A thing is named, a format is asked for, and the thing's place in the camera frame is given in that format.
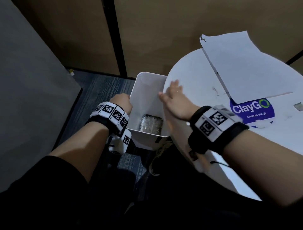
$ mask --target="paper sheet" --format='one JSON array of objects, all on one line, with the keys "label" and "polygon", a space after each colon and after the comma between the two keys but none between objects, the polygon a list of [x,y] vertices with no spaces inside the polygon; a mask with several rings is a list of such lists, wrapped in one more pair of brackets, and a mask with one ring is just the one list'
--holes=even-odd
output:
[{"label": "paper sheet", "polygon": [[302,75],[262,53],[247,31],[200,38],[209,60],[236,103],[291,93]]}]

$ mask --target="forearm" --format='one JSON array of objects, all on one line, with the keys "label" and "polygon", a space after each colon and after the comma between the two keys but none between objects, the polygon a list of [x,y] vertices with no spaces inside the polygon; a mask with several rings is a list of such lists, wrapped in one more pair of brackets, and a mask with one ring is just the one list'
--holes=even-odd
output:
[{"label": "forearm", "polygon": [[246,130],[222,156],[263,200],[286,206],[303,196],[303,156],[296,152]]},{"label": "forearm", "polygon": [[89,122],[72,137],[53,150],[57,156],[72,164],[89,182],[106,144],[108,128],[98,122]]}]

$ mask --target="gray panel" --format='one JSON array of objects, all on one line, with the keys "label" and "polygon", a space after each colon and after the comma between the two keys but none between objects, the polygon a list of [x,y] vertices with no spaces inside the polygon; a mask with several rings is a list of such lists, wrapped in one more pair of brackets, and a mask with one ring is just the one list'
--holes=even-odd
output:
[{"label": "gray panel", "polygon": [[10,0],[0,0],[0,191],[54,146],[80,91]]}]

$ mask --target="blue carpet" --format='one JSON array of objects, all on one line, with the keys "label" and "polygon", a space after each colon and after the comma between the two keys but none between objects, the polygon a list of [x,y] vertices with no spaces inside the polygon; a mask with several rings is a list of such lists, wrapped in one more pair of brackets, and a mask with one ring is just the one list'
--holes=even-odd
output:
[{"label": "blue carpet", "polygon": [[[101,102],[108,101],[115,94],[127,93],[131,94],[135,81],[101,74],[88,73],[83,71],[74,71],[73,76],[77,83],[83,89],[82,94],[76,103],[59,144],[67,140],[81,127],[84,126],[89,115]],[[136,182],[146,172],[146,152],[145,150],[136,148],[130,143],[127,153],[116,162],[118,169],[124,169],[136,175]],[[109,157],[104,157],[106,161],[111,161]]]}]

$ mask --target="trash bin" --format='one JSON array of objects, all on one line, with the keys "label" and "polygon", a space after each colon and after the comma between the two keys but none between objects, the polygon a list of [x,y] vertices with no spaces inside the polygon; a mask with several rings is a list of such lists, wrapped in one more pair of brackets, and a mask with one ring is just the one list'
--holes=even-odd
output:
[{"label": "trash bin", "polygon": [[[167,76],[148,72],[141,72],[136,78],[130,95],[133,109],[129,115],[127,129],[132,133],[132,140],[139,148],[157,150],[170,135],[164,117],[163,104],[158,97],[158,92],[163,91],[166,78]],[[139,131],[144,117],[162,119],[161,131],[158,134]]]}]

